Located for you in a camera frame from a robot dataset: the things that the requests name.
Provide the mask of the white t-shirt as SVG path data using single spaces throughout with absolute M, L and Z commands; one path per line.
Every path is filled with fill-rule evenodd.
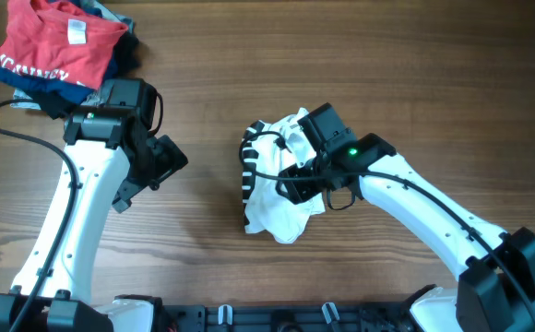
M 304 203 L 294 204 L 276 191 L 276 182 L 252 174 L 252 171 L 279 175 L 290 166 L 303 166 L 316 156 L 298 121 L 305 108 L 276 123 L 257 121 L 244 132 L 242 190 L 244 230 L 248 234 L 268 231 L 278 243 L 294 243 L 313 215 L 326 211 L 318 194 Z

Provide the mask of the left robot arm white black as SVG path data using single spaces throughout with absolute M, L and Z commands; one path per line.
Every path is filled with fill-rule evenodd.
M 79 107 L 65 123 L 63 161 L 39 237 L 10 290 L 0 293 L 0 331 L 173 331 L 159 297 L 121 295 L 91 306 L 95 255 L 110 209 L 127 210 L 187 158 L 156 137 L 162 110 Z

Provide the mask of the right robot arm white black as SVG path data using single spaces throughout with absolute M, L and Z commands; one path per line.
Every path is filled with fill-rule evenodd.
M 423 179 L 369 134 L 308 140 L 315 156 L 280 173 L 278 192 L 302 203 L 347 187 L 400 221 L 447 266 L 457 287 L 433 286 L 407 306 L 421 331 L 535 331 L 535 233 L 509 233 Z

